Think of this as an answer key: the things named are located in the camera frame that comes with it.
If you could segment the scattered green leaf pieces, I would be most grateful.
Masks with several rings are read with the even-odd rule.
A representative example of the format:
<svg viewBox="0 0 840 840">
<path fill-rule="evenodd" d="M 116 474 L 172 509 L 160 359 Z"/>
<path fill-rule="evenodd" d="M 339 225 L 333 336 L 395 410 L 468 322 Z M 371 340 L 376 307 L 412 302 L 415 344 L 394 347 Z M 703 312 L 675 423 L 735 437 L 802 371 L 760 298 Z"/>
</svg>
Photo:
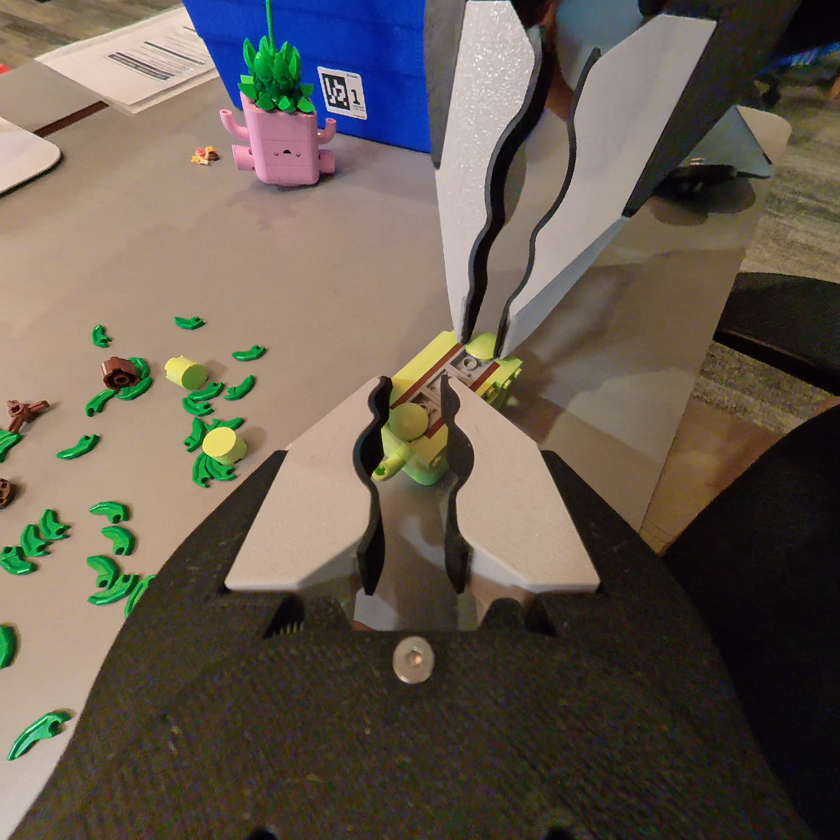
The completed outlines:
<svg viewBox="0 0 840 840">
<path fill-rule="evenodd" d="M 200 329 L 205 325 L 205 321 L 200 317 L 174 317 L 173 321 L 179 329 L 190 331 Z M 91 342 L 94 346 L 106 350 L 111 341 L 103 325 L 98 324 L 91 331 Z M 265 346 L 256 344 L 247 350 L 233 352 L 232 358 L 242 362 L 255 361 L 262 358 L 266 351 Z M 92 397 L 86 404 L 86 416 L 93 417 L 94 414 L 101 413 L 103 407 L 114 397 L 128 402 L 150 389 L 154 379 L 147 362 L 140 357 L 129 357 L 127 360 L 133 362 L 138 372 L 143 375 L 141 381 L 120 392 L 113 392 L 105 386 L 103 391 Z M 250 393 L 255 383 L 256 378 L 252 374 L 247 376 L 238 385 L 229 386 L 224 399 L 229 402 L 241 400 Z M 208 489 L 212 481 L 230 481 L 236 478 L 235 465 L 220 465 L 205 456 L 202 450 L 204 436 L 212 428 L 221 425 L 238 430 L 245 421 L 239 416 L 229 421 L 216 418 L 205 423 L 202 420 L 203 417 L 214 413 L 212 400 L 220 395 L 224 387 L 223 382 L 210 381 L 200 390 L 188 392 L 182 399 L 183 408 L 192 416 L 191 433 L 185 438 L 183 445 L 188 453 L 197 453 L 192 468 L 192 482 L 204 489 Z M 19 443 L 21 437 L 20 433 L 13 434 L 8 429 L 2 429 L 2 461 L 5 460 L 9 449 Z M 96 434 L 83 435 L 74 446 L 59 451 L 56 457 L 65 461 L 78 459 L 93 451 L 100 439 L 100 436 Z M 109 554 L 98 554 L 87 558 L 88 567 L 96 574 L 97 586 L 97 591 L 89 597 L 88 603 L 106 606 L 127 599 L 124 615 L 129 617 L 154 578 L 152 575 L 143 578 L 137 574 L 126 574 L 115 560 L 116 557 L 130 556 L 134 550 L 134 534 L 122 525 L 130 520 L 130 508 L 116 500 L 104 500 L 91 506 L 89 512 L 91 515 L 103 516 L 107 519 L 108 526 L 101 529 L 101 535 L 110 540 L 111 549 Z M 60 520 L 56 509 L 43 510 L 37 522 L 28 522 L 25 525 L 16 543 L 2 545 L 2 570 L 16 577 L 36 572 L 39 566 L 35 561 L 49 556 L 52 543 L 68 539 L 67 532 L 70 527 L 69 524 Z M 2 623 L 2 669 L 14 662 L 18 648 L 16 629 L 11 624 Z M 6 761 L 17 760 L 37 743 L 54 738 L 62 731 L 69 719 L 70 714 L 61 710 L 50 711 L 40 716 L 17 735 L 5 756 Z"/>
</svg>

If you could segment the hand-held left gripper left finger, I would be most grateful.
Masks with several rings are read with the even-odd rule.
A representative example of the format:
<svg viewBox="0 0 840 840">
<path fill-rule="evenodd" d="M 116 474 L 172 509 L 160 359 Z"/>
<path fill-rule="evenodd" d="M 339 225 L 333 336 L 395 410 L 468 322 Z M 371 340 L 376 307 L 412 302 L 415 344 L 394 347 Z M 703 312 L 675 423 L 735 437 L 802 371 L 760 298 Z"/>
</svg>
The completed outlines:
<svg viewBox="0 0 840 840">
<path fill-rule="evenodd" d="M 353 619 L 382 574 L 384 527 L 371 478 L 383 457 L 392 381 L 366 382 L 288 447 L 225 580 L 231 591 L 335 598 Z"/>
</svg>

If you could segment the laminated paper sheet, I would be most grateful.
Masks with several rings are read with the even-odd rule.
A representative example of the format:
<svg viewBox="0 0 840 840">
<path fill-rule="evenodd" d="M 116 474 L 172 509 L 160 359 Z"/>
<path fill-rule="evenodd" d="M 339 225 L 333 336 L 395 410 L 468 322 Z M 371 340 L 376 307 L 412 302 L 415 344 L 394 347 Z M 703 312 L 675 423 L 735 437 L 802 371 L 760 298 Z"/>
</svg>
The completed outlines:
<svg viewBox="0 0 840 840">
<path fill-rule="evenodd" d="M 37 62 L 127 114 L 218 77 L 183 5 L 54 49 Z"/>
</svg>

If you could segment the white book stand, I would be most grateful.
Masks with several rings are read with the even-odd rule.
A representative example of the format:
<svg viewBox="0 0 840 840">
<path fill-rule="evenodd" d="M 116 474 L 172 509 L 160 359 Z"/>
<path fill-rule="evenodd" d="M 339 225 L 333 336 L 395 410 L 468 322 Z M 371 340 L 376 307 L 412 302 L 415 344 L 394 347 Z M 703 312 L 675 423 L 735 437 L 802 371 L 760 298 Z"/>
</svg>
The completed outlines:
<svg viewBox="0 0 840 840">
<path fill-rule="evenodd" d="M 1 118 L 1 195 L 33 181 L 61 161 L 58 146 Z"/>
</svg>

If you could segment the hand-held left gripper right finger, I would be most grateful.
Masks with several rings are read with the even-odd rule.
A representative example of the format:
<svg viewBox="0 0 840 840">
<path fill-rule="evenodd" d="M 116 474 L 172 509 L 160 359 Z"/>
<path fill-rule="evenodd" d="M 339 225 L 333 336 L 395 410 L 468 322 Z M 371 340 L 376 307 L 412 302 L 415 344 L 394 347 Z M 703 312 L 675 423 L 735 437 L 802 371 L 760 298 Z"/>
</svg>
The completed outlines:
<svg viewBox="0 0 840 840">
<path fill-rule="evenodd" d="M 445 568 L 458 625 L 480 626 L 493 602 L 593 595 L 601 585 L 539 446 L 453 376 L 442 383 L 448 494 Z"/>
</svg>

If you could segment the pink toy brick flowerpot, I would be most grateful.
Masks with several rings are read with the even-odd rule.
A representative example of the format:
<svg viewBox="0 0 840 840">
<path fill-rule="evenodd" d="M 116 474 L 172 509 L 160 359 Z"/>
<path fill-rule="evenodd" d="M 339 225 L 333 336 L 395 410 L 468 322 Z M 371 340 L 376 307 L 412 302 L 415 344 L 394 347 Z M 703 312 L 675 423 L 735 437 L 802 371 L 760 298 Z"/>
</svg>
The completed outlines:
<svg viewBox="0 0 840 840">
<path fill-rule="evenodd" d="M 245 39 L 243 56 L 248 72 L 238 88 L 245 125 L 230 110 L 221 110 L 226 131 L 241 144 L 232 147 L 242 172 L 254 172 L 265 184 L 308 186 L 322 174 L 334 173 L 333 152 L 322 150 L 337 123 L 328 118 L 320 129 L 312 103 L 312 84 L 301 81 L 301 56 L 288 42 L 276 45 L 271 1 L 266 1 L 267 35 L 255 47 Z"/>
</svg>

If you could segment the person's right hand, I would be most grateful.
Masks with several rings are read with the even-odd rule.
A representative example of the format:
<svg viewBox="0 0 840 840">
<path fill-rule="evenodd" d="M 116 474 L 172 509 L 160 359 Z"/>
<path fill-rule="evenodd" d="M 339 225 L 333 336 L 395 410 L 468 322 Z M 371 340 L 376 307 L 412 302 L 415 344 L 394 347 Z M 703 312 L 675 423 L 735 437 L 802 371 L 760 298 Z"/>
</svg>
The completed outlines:
<svg viewBox="0 0 840 840">
<path fill-rule="evenodd" d="M 556 27 L 547 18 L 542 23 L 543 58 L 551 70 L 545 108 L 567 123 L 571 118 L 574 90 L 565 79 L 557 56 Z"/>
</svg>

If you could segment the blue plastic bin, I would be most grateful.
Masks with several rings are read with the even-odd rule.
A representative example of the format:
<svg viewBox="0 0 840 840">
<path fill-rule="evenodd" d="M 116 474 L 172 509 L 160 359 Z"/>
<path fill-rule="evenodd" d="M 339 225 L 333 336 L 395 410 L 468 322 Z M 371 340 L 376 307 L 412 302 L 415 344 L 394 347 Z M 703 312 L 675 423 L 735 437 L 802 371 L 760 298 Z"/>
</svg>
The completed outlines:
<svg viewBox="0 0 840 840">
<path fill-rule="evenodd" d="M 184 1 L 234 106 L 248 69 L 243 43 L 268 34 L 263 1 Z M 301 54 L 318 120 L 340 133 L 430 151 L 424 1 L 273 1 L 276 46 Z"/>
</svg>

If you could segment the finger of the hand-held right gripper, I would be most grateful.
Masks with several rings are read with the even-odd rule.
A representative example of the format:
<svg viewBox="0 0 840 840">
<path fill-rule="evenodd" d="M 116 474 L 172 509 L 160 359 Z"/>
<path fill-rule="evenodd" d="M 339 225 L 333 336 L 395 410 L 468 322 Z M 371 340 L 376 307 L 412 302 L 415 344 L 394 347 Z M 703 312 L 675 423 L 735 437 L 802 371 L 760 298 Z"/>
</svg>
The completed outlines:
<svg viewBox="0 0 840 840">
<path fill-rule="evenodd" d="M 526 28 L 513 2 L 434 2 L 434 168 L 460 343 L 487 291 L 512 159 L 542 110 L 542 68 L 542 28 Z"/>
<path fill-rule="evenodd" d="M 532 233 L 497 355 L 535 331 L 625 225 L 634 188 L 716 26 L 660 14 L 591 64 L 568 124 L 567 183 Z"/>
</svg>

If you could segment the lime green toy brick box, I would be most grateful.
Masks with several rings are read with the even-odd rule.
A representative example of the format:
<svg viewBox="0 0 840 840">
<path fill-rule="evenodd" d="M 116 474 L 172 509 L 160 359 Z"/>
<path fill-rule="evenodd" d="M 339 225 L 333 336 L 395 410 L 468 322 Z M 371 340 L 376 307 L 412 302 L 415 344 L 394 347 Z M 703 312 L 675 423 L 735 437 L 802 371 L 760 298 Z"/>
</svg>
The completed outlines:
<svg viewBox="0 0 840 840">
<path fill-rule="evenodd" d="M 418 484 L 433 485 L 448 469 L 448 430 L 441 391 L 444 378 L 461 381 L 500 410 L 508 401 L 509 387 L 521 369 L 522 362 L 514 357 L 480 362 L 466 352 L 464 344 L 456 341 L 454 331 L 441 332 L 392 378 L 390 412 L 402 403 L 423 404 L 429 416 L 427 431 L 407 443 L 394 435 L 388 418 L 381 430 L 384 456 L 373 478 L 385 481 L 403 470 Z"/>
</svg>

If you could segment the brown branch piece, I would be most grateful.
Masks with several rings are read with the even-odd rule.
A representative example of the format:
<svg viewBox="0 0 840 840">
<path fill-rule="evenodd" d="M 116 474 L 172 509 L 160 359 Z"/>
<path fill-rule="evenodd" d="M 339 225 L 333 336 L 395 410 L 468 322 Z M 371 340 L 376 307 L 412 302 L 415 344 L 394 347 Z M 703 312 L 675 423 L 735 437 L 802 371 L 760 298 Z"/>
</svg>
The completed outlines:
<svg viewBox="0 0 840 840">
<path fill-rule="evenodd" d="M 17 434 L 26 423 L 31 423 L 36 417 L 50 409 L 47 401 L 24 403 L 17 400 L 7 401 L 7 413 L 10 416 L 8 431 Z"/>
</svg>

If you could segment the lime cylinder brick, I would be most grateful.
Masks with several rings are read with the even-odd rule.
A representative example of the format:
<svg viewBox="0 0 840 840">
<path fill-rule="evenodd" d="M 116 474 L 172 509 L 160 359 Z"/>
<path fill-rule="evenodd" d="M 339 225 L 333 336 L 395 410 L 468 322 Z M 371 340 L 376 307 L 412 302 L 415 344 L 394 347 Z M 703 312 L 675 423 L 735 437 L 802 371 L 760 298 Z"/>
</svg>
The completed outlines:
<svg viewBox="0 0 840 840">
<path fill-rule="evenodd" d="M 207 383 L 207 368 L 181 355 L 164 364 L 165 378 L 189 392 L 200 390 Z"/>
<path fill-rule="evenodd" d="M 202 450 L 205 456 L 222 466 L 234 466 L 248 453 L 246 441 L 231 427 L 216 426 L 204 436 Z"/>
</svg>

